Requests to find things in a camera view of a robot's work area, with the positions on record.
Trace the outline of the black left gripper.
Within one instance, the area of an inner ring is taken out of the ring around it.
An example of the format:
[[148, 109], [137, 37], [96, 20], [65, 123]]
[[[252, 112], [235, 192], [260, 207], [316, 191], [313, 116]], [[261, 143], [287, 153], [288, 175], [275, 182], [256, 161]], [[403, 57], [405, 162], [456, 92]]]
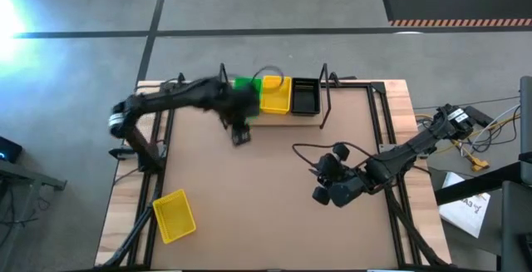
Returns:
[[235, 122], [246, 121], [245, 105], [239, 99], [239, 92], [232, 86], [225, 87], [215, 98], [214, 110], [231, 126], [231, 140], [234, 146], [241, 146], [251, 140], [248, 124], [236, 125]]

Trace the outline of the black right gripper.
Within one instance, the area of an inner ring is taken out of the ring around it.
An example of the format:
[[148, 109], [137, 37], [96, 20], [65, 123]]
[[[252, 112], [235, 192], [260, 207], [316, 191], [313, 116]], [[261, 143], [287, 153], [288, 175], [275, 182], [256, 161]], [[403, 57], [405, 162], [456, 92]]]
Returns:
[[332, 151], [336, 156], [326, 154], [312, 164], [311, 172], [318, 182], [312, 198], [321, 205], [332, 202], [336, 207], [344, 207], [365, 191], [365, 184], [355, 170], [342, 163], [350, 154], [347, 146], [337, 143]]

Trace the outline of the green plastic basket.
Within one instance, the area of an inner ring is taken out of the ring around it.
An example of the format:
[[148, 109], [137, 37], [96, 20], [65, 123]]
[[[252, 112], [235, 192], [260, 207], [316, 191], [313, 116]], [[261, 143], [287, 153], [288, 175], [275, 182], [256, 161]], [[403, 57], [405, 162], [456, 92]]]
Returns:
[[245, 115], [247, 117], [258, 116], [262, 81], [257, 78], [237, 77], [234, 79], [234, 89], [239, 92], [239, 99], [245, 105]]

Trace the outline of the yellow plastic basket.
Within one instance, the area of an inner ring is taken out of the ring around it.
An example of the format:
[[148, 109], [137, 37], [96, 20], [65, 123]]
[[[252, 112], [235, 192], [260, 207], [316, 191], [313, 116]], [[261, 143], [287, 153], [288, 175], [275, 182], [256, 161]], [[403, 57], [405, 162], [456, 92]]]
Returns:
[[292, 98], [292, 78], [265, 76], [262, 80], [260, 110], [269, 114], [286, 115]]
[[166, 245], [196, 231], [195, 219], [184, 190], [162, 196], [152, 205], [161, 239]]

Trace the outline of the black plastic basket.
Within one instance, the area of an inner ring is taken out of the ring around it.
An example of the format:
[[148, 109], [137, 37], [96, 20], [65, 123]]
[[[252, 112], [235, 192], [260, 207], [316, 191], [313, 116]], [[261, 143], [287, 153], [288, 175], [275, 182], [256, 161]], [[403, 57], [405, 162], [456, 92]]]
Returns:
[[318, 79], [295, 77], [292, 80], [291, 113], [296, 116], [316, 116], [320, 111]]

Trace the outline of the white paper sheet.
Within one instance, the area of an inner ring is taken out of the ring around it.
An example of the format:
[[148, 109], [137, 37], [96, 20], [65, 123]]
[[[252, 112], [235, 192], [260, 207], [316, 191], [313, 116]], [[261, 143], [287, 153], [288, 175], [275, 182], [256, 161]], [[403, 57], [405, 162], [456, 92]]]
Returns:
[[473, 195], [448, 204], [439, 205], [440, 217], [478, 239], [490, 203], [490, 194]]

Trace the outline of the black metal beam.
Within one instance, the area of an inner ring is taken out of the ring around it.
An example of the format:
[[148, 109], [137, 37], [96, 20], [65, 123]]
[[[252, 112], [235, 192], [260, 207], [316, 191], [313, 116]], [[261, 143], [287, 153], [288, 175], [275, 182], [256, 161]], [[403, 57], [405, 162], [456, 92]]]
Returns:
[[444, 205], [473, 195], [498, 190], [504, 181], [532, 185], [532, 163], [518, 161], [484, 175], [441, 188], [435, 192], [436, 203]]

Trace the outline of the black power brick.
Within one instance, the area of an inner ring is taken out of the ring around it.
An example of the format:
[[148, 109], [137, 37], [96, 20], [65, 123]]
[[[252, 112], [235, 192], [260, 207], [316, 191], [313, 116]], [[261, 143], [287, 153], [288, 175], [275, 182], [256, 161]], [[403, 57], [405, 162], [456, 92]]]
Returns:
[[488, 116], [482, 111], [479, 111], [473, 106], [467, 106], [465, 108], [465, 113], [475, 121], [476, 124], [482, 127], [487, 127], [492, 122], [497, 122], [494, 118], [491, 116]]

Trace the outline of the dark grey cabinet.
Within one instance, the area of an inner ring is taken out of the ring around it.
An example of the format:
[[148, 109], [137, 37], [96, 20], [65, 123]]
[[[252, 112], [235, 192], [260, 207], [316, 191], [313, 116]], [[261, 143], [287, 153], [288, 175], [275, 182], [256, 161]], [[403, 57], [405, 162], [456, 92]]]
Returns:
[[520, 78], [518, 179], [502, 185], [502, 272], [532, 272], [532, 77]]

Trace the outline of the grey metal stand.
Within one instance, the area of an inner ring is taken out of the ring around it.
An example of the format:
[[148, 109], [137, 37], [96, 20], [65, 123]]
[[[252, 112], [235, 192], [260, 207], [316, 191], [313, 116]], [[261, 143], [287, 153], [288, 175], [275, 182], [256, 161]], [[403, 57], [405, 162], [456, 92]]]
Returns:
[[[11, 194], [15, 185], [27, 185], [28, 192], [23, 201], [20, 213], [15, 209], [14, 195]], [[47, 176], [40, 172], [31, 171], [19, 164], [0, 160], [0, 205], [8, 197], [8, 214], [10, 220], [4, 220], [0, 214], [0, 225], [7, 227], [6, 234], [0, 238], [0, 270], [3, 270], [10, 262], [12, 249], [17, 240], [18, 233], [25, 224], [32, 222], [32, 209], [34, 203], [40, 197], [41, 188], [44, 185], [50, 186], [53, 190], [64, 190], [67, 182], [57, 178]]]

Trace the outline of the black hazard-striped floor mat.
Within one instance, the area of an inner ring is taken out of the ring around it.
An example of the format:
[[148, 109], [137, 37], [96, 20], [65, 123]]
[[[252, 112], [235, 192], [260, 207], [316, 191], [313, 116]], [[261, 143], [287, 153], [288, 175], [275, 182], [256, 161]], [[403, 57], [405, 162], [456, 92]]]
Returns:
[[532, 0], [382, 0], [393, 27], [532, 27]]

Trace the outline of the black device with blue light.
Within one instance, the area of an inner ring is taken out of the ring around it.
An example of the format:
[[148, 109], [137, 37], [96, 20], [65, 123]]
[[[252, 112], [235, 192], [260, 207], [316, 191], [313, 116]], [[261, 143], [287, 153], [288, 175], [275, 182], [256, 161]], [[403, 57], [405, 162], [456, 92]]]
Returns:
[[22, 151], [22, 146], [0, 136], [0, 161], [7, 161], [14, 164], [18, 161]]

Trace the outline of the black aluminium table frame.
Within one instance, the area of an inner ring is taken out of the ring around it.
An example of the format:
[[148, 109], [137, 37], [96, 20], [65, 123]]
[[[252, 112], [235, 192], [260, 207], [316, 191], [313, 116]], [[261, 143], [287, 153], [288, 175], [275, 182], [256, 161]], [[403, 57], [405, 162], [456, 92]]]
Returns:
[[[196, 231], [166, 245], [147, 225], [136, 261], [154, 270], [364, 270], [411, 262], [406, 231], [383, 193], [344, 207], [320, 205], [309, 165], [332, 143], [353, 144], [356, 165], [387, 139], [381, 99], [364, 88], [330, 90], [325, 125], [252, 126], [236, 147], [213, 112], [175, 113], [163, 193], [184, 190]], [[395, 249], [401, 244], [401, 253]]]

